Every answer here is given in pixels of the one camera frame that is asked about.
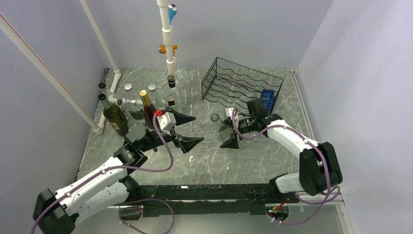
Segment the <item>clear slim bottle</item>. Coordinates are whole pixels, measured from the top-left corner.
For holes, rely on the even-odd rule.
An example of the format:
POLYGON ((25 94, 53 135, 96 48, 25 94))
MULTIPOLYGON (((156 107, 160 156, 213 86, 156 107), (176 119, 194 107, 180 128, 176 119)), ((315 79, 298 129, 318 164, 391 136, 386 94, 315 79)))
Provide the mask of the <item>clear slim bottle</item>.
POLYGON ((235 135, 233 128, 225 124, 218 113, 212 113, 210 119, 216 126, 217 139, 221 143, 220 148, 234 148, 235 135))

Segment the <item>clear square bottle black cap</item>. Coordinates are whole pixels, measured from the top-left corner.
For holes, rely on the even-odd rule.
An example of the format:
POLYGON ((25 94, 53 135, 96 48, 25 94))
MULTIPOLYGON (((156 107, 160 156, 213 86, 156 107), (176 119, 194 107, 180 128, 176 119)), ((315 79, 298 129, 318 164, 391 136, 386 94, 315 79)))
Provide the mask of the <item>clear square bottle black cap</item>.
POLYGON ((182 94, 181 94, 181 89, 180 89, 181 87, 178 85, 173 75, 169 75, 167 77, 167 82, 168 82, 168 87, 165 93, 167 105, 177 112, 182 112, 183 104, 182 104, 182 94))

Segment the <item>clear bottle dark label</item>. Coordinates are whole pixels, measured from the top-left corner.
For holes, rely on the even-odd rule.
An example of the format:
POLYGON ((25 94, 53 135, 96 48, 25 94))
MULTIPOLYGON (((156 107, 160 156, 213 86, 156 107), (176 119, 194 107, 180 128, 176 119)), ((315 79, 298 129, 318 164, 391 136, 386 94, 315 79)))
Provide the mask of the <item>clear bottle dark label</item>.
POLYGON ((152 104, 156 108, 156 110, 161 110, 165 112, 168 105, 165 100, 165 97, 162 96, 159 88, 157 88, 155 84, 150 84, 148 86, 148 90, 149 90, 149 97, 152 101, 152 104))

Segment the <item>dark gold-foil wine bottle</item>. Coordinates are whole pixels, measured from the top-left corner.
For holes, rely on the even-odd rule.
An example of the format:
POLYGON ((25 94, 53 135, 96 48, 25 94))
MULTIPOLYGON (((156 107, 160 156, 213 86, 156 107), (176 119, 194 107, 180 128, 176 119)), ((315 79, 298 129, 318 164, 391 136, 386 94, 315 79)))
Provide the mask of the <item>dark gold-foil wine bottle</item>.
POLYGON ((144 119, 146 122, 146 126, 150 130, 154 130, 155 126, 152 120, 153 120, 154 113, 157 111, 157 109, 154 107, 153 103, 151 102, 149 94, 146 90, 141 90, 139 92, 139 95, 143 103, 144 119))

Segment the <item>clear bottle silver cap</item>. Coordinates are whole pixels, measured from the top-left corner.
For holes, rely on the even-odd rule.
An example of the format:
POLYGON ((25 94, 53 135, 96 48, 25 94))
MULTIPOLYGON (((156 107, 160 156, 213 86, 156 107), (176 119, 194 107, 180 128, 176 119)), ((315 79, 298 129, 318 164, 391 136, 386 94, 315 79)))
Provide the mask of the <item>clear bottle silver cap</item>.
POLYGON ((126 107, 131 117, 137 122, 144 121, 143 103, 140 98, 139 92, 135 86, 130 83, 126 83, 124 86, 128 98, 126 99, 126 107))

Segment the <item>dark green wine bottle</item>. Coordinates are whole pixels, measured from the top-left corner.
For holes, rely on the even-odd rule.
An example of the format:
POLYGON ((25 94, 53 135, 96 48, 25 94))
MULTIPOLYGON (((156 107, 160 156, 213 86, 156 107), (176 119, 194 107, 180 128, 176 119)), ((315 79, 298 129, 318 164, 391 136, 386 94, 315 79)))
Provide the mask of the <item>dark green wine bottle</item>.
POLYGON ((113 129, 122 137, 124 137, 128 131, 128 121, 120 107, 111 103, 107 96, 103 93, 98 95, 98 99, 103 104, 103 115, 113 129))

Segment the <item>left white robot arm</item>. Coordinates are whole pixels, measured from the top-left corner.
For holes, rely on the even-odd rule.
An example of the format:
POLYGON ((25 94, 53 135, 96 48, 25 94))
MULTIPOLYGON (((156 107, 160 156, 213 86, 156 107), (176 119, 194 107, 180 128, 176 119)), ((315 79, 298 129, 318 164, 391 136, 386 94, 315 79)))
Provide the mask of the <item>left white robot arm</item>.
POLYGON ((204 138, 179 135, 174 127, 194 120, 196 117, 167 107, 154 113, 155 130, 141 123, 131 126, 124 144, 100 167, 71 185, 55 192, 46 189, 38 195, 31 233, 40 228, 44 234, 70 234, 76 225, 109 206, 135 204, 141 187, 130 174, 144 170, 141 166, 148 159, 144 152, 169 142, 183 153, 190 152, 204 138))

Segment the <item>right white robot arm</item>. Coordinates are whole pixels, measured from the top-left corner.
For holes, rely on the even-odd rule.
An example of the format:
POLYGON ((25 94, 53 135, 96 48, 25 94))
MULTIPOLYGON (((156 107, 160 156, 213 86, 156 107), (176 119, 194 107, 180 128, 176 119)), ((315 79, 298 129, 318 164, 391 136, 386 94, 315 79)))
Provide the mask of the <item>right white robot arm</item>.
POLYGON ((260 98, 247 102, 249 117, 239 119, 234 107, 226 107, 223 129, 229 134, 221 148, 239 148, 239 141, 263 135, 288 149, 299 161, 296 173, 279 175, 269 181, 268 195, 281 202, 287 194, 306 192, 315 196, 330 192, 343 181, 337 154, 329 142, 319 143, 298 132, 277 114, 270 114, 260 98))

